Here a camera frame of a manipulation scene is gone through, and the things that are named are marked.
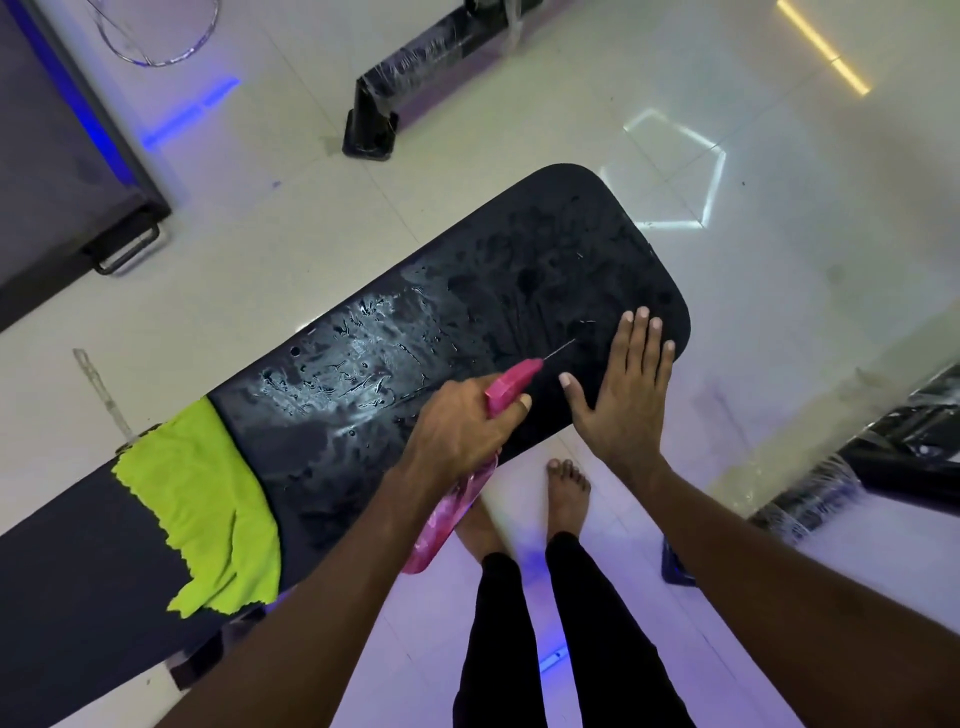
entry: yellow led strip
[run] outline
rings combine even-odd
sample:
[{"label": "yellow led strip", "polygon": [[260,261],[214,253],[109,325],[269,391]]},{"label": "yellow led strip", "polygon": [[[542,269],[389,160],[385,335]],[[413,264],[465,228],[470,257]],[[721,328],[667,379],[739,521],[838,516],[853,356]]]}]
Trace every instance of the yellow led strip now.
[{"label": "yellow led strip", "polygon": [[870,87],[863,83],[863,79],[853,73],[853,70],[840,58],[836,49],[827,43],[826,38],[817,33],[816,29],[806,21],[805,17],[800,15],[796,8],[787,0],[777,0],[777,7],[791,23],[797,26],[797,30],[804,34],[806,39],[813,44],[813,47],[824,55],[824,58],[830,62],[830,65],[836,69],[836,72],[843,77],[844,81],[851,85],[854,91],[861,96],[870,93]]}]

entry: yellow-green cloth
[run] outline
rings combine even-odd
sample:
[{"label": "yellow-green cloth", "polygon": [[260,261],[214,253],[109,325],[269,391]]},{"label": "yellow-green cloth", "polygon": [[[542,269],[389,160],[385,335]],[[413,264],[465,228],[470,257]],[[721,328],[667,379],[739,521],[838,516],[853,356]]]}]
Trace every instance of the yellow-green cloth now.
[{"label": "yellow-green cloth", "polygon": [[124,452],[113,472],[167,532],[191,581],[167,606],[231,615],[276,600],[280,540],[259,482],[204,397]]}]

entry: black pants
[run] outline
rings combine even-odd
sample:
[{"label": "black pants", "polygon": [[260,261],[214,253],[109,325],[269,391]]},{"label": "black pants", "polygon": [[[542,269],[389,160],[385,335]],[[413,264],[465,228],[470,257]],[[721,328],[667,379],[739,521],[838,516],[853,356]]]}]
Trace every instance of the black pants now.
[{"label": "black pants", "polygon": [[[546,563],[584,728],[692,726],[657,649],[576,536],[554,536]],[[483,561],[453,725],[546,726],[537,641],[520,568],[501,553]]]}]

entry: blue led light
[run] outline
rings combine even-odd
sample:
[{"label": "blue led light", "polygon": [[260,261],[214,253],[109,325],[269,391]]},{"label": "blue led light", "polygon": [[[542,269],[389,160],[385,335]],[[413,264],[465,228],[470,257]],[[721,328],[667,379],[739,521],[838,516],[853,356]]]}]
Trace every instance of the blue led light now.
[{"label": "blue led light", "polygon": [[140,141],[144,148],[153,151],[165,141],[196,124],[210,109],[227,98],[228,94],[240,85],[239,79],[228,78],[221,81],[212,90],[203,94],[197,101],[175,113],[152,132],[144,134]]},{"label": "blue led light", "polygon": [[555,666],[561,660],[565,659],[569,654],[570,651],[566,648],[566,645],[551,652],[549,655],[540,660],[540,674],[543,675],[547,670]]},{"label": "blue led light", "polygon": [[34,49],[36,57],[46,69],[51,81],[57,87],[60,97],[73,110],[87,136],[96,145],[97,150],[103,156],[117,180],[123,184],[136,184],[133,172],[124,161],[120,150],[113,143],[113,139],[110,138],[109,133],[100,123],[90,104],[74,84],[70,72],[60,62],[54,49],[47,42],[30,14],[20,4],[19,0],[4,0],[4,4],[13,16],[13,20],[20,27],[20,32],[23,33]]}]

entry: hand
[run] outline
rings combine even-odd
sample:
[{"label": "hand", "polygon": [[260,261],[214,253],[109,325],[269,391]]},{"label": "hand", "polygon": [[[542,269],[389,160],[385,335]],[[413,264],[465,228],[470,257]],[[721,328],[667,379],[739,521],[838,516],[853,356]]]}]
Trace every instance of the hand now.
[{"label": "hand", "polygon": [[633,311],[620,318],[595,409],[573,375],[560,375],[577,432],[624,482],[662,463],[663,405],[676,345],[668,341],[661,351],[663,321],[649,318],[646,306],[636,321]]},{"label": "hand", "polygon": [[500,374],[448,381],[423,406],[399,466],[439,499],[503,447],[533,401],[520,395],[499,417],[487,417],[485,390]]}]

